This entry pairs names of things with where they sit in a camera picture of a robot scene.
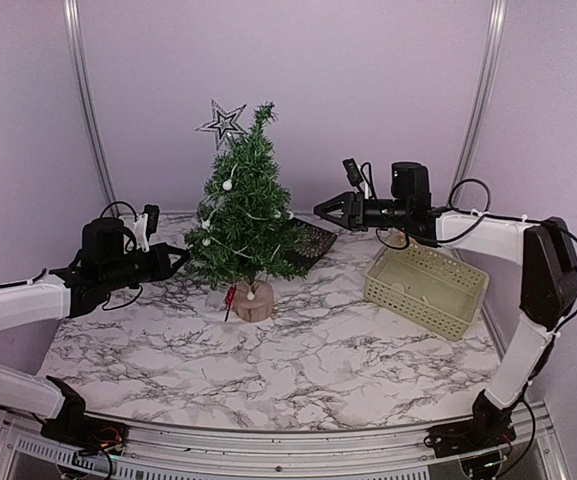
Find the red reindeer ornament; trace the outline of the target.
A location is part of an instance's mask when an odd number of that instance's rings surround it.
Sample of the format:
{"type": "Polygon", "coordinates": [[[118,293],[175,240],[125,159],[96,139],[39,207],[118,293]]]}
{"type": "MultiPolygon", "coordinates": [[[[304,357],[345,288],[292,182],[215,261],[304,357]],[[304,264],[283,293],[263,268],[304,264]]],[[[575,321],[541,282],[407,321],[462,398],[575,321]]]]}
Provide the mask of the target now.
{"type": "Polygon", "coordinates": [[[234,301],[234,297],[236,295],[236,286],[235,285],[231,285],[228,290],[227,293],[225,295],[224,298],[224,304],[225,304],[225,315],[224,315],[224,321],[227,322],[230,316],[230,311],[232,309],[232,305],[233,305],[233,301],[234,301]]]}

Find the small green christmas tree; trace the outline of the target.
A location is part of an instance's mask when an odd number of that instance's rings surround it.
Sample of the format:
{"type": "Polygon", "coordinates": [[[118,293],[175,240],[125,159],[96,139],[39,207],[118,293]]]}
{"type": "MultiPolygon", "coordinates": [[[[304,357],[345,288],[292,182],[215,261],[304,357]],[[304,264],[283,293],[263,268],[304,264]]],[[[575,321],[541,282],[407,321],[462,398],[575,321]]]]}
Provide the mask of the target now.
{"type": "Polygon", "coordinates": [[[286,258],[303,235],[292,223],[291,193],[279,181],[266,133],[276,119],[274,103],[258,105],[249,127],[216,154],[197,225],[184,234],[190,255],[185,270],[211,287],[252,284],[263,274],[285,280],[304,274],[286,258]]]}

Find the white ball string lights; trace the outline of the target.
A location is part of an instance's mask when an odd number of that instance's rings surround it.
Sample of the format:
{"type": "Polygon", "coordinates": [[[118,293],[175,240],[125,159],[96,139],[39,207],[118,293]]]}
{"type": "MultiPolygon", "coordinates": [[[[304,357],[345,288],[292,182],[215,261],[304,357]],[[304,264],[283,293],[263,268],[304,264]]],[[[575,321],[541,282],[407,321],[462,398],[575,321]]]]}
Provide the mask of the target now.
{"type": "Polygon", "coordinates": [[[197,208],[197,226],[184,235],[188,273],[211,287],[252,284],[263,273],[293,278],[296,269],[283,257],[295,243],[286,226],[289,202],[274,163],[216,168],[197,208]]]}

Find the silver star ornament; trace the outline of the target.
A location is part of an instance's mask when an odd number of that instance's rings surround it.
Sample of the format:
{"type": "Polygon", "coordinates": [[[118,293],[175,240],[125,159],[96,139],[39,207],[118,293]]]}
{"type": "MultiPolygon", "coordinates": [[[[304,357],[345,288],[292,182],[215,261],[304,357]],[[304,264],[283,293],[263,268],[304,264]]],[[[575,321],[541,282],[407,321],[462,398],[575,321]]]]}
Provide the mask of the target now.
{"type": "Polygon", "coordinates": [[[195,132],[212,134],[215,151],[219,152],[225,144],[232,144],[247,133],[240,123],[240,117],[247,105],[232,109],[223,108],[216,100],[211,100],[211,119],[194,128],[195,132]]]}

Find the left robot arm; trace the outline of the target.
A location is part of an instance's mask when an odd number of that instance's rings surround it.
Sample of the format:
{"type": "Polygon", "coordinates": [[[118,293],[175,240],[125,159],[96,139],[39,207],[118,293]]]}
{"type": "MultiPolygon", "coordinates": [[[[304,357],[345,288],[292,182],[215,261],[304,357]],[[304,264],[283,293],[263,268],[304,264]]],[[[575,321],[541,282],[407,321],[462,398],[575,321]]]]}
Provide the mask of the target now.
{"type": "MultiPolygon", "coordinates": [[[[92,220],[83,227],[81,247],[68,266],[0,284],[0,331],[82,317],[106,306],[115,291],[171,278],[190,254],[167,243],[150,243],[156,228],[147,213],[137,216],[132,226],[119,218],[92,220]]],[[[58,379],[0,364],[0,407],[54,421],[74,445],[87,444],[94,436],[83,398],[58,379]]]]}

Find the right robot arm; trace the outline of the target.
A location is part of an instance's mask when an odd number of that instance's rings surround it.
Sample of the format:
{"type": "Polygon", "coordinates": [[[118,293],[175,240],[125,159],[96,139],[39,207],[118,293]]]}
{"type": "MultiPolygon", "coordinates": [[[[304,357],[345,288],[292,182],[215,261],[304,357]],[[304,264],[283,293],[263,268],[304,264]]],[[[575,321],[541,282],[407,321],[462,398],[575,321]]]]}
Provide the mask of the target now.
{"type": "Polygon", "coordinates": [[[519,320],[501,365],[473,404],[463,438],[483,448],[502,431],[529,384],[549,360],[564,325],[577,315],[577,237],[559,217],[533,220],[435,207],[429,172],[418,162],[391,166],[391,196],[377,196],[354,159],[343,162],[351,190],[313,212],[350,231],[395,229],[405,242],[479,253],[521,267],[519,320]]]}

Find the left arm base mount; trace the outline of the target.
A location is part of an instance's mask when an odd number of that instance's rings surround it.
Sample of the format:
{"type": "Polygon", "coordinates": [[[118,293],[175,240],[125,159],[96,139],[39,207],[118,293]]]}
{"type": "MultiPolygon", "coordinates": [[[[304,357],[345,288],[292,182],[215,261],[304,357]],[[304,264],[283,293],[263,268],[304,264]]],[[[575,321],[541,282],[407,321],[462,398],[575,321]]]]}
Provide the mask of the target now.
{"type": "Polygon", "coordinates": [[[87,452],[94,449],[122,447],[128,432],[126,424],[90,417],[86,414],[86,402],[63,380],[47,376],[64,397],[64,402],[54,419],[41,421],[41,435],[61,443],[83,448],[87,452]]]}

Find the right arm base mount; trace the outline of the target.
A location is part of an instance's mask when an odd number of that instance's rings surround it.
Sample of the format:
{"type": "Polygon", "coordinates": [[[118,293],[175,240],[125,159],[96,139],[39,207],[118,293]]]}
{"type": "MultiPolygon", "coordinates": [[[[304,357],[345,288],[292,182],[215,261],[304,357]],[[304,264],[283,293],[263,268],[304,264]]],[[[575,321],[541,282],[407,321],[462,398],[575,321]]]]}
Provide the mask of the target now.
{"type": "Polygon", "coordinates": [[[499,409],[481,391],[472,406],[469,420],[431,427],[423,442],[437,458],[475,452],[503,445],[516,439],[511,415],[519,399],[499,409]]]}

